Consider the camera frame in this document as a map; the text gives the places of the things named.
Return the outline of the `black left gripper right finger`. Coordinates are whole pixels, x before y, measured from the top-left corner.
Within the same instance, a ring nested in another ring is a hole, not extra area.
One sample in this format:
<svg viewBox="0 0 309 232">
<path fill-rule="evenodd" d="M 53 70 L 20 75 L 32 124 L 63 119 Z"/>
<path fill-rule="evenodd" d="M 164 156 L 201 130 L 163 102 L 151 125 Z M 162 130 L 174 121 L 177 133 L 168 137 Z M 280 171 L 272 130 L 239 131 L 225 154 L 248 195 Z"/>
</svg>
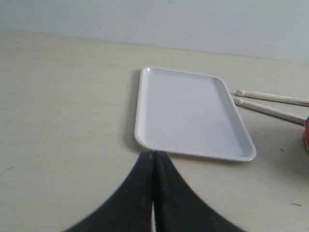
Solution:
<svg viewBox="0 0 309 232">
<path fill-rule="evenodd" d="M 157 232 L 239 231 L 194 193 L 162 151 L 154 152 L 153 202 Z"/>
</svg>

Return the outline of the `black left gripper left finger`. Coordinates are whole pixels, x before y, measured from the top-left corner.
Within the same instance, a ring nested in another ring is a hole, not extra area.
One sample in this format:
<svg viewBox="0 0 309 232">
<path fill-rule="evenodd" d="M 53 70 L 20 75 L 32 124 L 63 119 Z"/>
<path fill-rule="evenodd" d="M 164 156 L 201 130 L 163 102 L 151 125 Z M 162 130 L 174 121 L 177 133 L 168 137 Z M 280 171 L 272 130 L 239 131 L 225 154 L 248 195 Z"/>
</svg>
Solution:
<svg viewBox="0 0 309 232">
<path fill-rule="evenodd" d="M 153 152 L 141 152 L 131 172 L 113 195 L 68 232 L 150 232 Z"/>
</svg>

